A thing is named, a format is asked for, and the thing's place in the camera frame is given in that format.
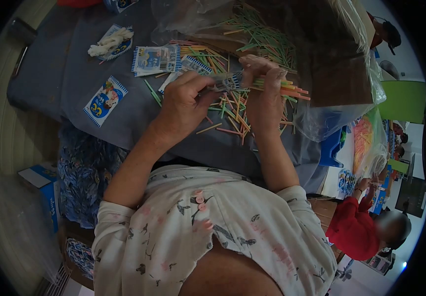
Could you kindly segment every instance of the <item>woman's left hand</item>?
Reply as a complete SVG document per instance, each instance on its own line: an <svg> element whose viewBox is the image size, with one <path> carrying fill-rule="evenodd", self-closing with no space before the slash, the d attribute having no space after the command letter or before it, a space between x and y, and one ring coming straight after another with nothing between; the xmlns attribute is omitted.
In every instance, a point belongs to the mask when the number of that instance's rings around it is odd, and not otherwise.
<svg viewBox="0 0 426 296"><path fill-rule="evenodd" d="M159 115L151 123L153 131L162 142L173 146L185 139L206 117L208 107L221 92L208 92L198 98L214 79L188 71L165 87L164 101Z"/></svg>

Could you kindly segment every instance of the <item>woman's right hand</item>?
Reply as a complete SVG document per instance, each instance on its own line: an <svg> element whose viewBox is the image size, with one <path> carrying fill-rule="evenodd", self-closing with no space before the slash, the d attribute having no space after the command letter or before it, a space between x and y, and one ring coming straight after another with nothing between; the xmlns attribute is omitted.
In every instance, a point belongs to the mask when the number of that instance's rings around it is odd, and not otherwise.
<svg viewBox="0 0 426 296"><path fill-rule="evenodd" d="M287 70L277 63L255 55L246 55L239 59L244 68L242 87L250 87L254 79L265 75L264 91L249 92L246 113L254 134L258 137L280 136L279 123L283 113L283 101L280 96L280 81L285 80Z"/></svg>

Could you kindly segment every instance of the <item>person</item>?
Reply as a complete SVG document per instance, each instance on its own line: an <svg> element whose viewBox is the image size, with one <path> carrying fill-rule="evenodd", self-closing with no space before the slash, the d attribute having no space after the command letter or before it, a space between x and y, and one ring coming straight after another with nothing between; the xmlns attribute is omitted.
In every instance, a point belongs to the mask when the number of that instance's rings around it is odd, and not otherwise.
<svg viewBox="0 0 426 296"><path fill-rule="evenodd" d="M375 220L369 216L377 182L377 175L372 180L362 179L353 195L337 206L326 232L330 243L354 260L368 260L382 250L397 249L411 230L409 218L401 212L384 212ZM368 186L369 193L358 204Z"/></svg>
<svg viewBox="0 0 426 296"><path fill-rule="evenodd" d="M402 144L407 143L407 141L409 140L409 136L406 133L404 133L404 130L402 129L402 127L395 122L393 122L393 131L395 135L398 135L401 137Z"/></svg>
<svg viewBox="0 0 426 296"><path fill-rule="evenodd" d="M153 164L206 117L211 77L186 72L113 176L92 252L96 295L324 295L337 269L278 130L287 71L240 58L247 113L268 190L217 168Z"/></svg>
<svg viewBox="0 0 426 296"><path fill-rule="evenodd" d="M401 157L404 156L405 152L406 151L404 150L403 146L397 145L394 149L394 159L396 159L396 160L400 159Z"/></svg>
<svg viewBox="0 0 426 296"><path fill-rule="evenodd" d="M376 20L376 17L372 16L369 12L368 16L373 22L374 29L376 30L370 48L374 49L384 40L387 42L389 49L395 56L394 48L401 45L401 35L399 34L399 31L397 31L397 29L387 20L384 20L381 24Z"/></svg>

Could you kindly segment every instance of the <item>man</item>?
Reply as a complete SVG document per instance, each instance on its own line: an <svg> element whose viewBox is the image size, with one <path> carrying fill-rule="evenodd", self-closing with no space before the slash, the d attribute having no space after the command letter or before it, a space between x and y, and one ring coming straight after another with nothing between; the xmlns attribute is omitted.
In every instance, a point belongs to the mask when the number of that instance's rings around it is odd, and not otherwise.
<svg viewBox="0 0 426 296"><path fill-rule="evenodd" d="M191 134L220 93L189 71L165 88L159 115L111 180L92 251L96 295L325 295L336 260L282 145L281 80L264 58L240 58L247 112L269 190L216 168L153 164Z"/></svg>
<svg viewBox="0 0 426 296"><path fill-rule="evenodd" d="M372 16L368 12L369 18L373 22L374 29L376 32L374 33L373 41L371 42L371 49L374 49L376 46L382 43L382 41L386 41L389 49L392 54L395 56L394 48L401 45L401 35L399 31L387 20L385 20L382 24L376 21L376 18Z"/></svg>

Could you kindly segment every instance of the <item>white blouse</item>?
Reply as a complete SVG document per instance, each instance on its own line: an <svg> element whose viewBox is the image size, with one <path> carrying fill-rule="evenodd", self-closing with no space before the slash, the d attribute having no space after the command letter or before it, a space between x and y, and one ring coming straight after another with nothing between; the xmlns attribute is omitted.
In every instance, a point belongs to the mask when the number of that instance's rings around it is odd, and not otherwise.
<svg viewBox="0 0 426 296"><path fill-rule="evenodd" d="M274 194L214 168L155 170L137 211L101 202L95 235L96 295L178 295L213 235L261 266L284 295L323 296L337 269L302 187Z"/></svg>

